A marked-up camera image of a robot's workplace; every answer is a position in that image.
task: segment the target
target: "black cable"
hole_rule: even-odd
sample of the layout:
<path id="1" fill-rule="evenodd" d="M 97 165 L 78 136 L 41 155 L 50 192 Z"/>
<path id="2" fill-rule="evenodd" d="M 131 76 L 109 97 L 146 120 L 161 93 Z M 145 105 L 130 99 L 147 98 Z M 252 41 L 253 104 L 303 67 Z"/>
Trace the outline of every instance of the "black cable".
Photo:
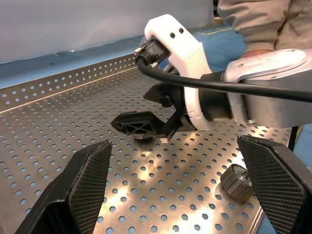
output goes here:
<path id="1" fill-rule="evenodd" d="M 312 93 L 310 92 L 302 92 L 286 88 L 275 88 L 254 84 L 211 82 L 201 79 L 174 76 L 166 73 L 156 72 L 152 70 L 148 65 L 146 65 L 144 59 L 142 58 L 138 59 L 137 67 L 143 74 L 151 78 L 178 86 L 209 89 L 223 93 L 238 93 L 244 95 L 255 95 L 270 98 L 312 102 Z"/>

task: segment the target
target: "person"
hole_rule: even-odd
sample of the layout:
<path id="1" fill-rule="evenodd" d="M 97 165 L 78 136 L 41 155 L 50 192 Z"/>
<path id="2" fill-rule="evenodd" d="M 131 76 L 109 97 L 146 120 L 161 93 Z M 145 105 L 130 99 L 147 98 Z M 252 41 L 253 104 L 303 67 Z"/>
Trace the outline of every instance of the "person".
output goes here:
<path id="1" fill-rule="evenodd" d="M 241 58 L 312 48 L 312 0 L 219 0 L 218 13 L 243 37 Z"/>

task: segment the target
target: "cable connector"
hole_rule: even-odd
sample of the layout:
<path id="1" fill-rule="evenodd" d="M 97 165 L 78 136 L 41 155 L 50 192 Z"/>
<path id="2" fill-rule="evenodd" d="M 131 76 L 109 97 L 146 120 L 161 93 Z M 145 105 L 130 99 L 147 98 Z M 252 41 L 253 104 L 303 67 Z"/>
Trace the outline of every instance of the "cable connector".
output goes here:
<path id="1" fill-rule="evenodd" d="M 143 59 L 145 65 L 157 67 L 169 56 L 169 51 L 156 39 L 150 40 L 135 50 L 136 63 Z"/>

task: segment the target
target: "person's hand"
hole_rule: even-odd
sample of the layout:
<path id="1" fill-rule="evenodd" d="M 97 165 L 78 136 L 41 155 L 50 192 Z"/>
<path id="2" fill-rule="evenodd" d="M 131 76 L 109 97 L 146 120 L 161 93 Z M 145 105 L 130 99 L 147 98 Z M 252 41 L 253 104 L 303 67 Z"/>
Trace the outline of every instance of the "person's hand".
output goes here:
<path id="1" fill-rule="evenodd" d="M 254 51 L 248 51 L 246 53 L 244 53 L 240 59 L 244 59 L 244 58 L 249 58 L 252 56 L 256 56 L 256 55 L 261 55 L 261 54 L 265 54 L 271 52 L 271 50 L 254 50 Z"/>

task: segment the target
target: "metal sheet with holes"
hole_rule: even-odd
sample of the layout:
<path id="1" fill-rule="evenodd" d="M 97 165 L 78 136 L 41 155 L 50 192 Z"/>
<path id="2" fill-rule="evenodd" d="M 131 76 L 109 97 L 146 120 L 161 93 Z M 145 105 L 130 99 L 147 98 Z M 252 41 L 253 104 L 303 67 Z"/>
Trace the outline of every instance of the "metal sheet with holes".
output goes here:
<path id="1" fill-rule="evenodd" d="M 79 85 L 84 85 L 135 66 L 135 57 L 130 54 L 61 74 L 3 88 L 0 95 L 0 112 Z"/>
<path id="2" fill-rule="evenodd" d="M 175 111 L 142 98 L 156 81 L 136 68 L 0 115 L 0 223 L 13 233 L 73 153 L 106 138 L 113 142 L 110 171 L 94 233 L 248 233 L 261 209 L 222 191 L 221 174 L 244 166 L 235 141 L 251 134 L 286 143 L 289 129 L 220 122 L 215 130 L 177 133 L 168 144 L 134 141 L 110 122 L 122 112 Z"/>

